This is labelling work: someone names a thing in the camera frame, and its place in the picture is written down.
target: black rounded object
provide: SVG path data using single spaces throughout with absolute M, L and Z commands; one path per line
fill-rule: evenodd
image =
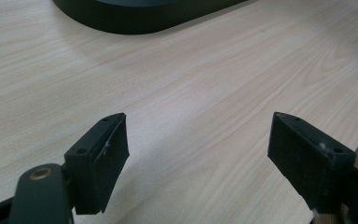
M 155 33 L 245 0 L 53 0 L 69 17 L 122 35 Z

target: light wood grain surface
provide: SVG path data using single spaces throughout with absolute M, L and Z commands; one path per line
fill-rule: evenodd
M 267 158 L 274 111 L 358 146 L 358 0 L 259 0 L 112 35 L 49 0 L 0 0 L 0 201 L 125 112 L 131 156 L 76 223 L 310 223 Z

